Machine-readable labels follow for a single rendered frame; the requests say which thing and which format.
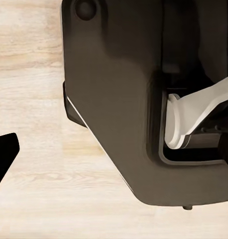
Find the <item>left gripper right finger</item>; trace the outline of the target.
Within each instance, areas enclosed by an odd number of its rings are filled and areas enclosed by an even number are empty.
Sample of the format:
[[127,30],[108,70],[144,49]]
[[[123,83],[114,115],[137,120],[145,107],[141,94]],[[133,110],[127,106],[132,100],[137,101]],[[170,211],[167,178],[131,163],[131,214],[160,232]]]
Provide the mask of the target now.
[[219,144],[218,144],[218,151],[228,164],[228,133],[223,132],[221,133]]

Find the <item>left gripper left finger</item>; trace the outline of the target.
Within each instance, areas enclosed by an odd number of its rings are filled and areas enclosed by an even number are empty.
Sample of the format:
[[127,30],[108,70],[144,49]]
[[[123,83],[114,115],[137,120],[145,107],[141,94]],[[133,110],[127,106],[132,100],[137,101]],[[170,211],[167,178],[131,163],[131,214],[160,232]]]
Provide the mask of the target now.
[[0,182],[20,151],[16,133],[0,136]]

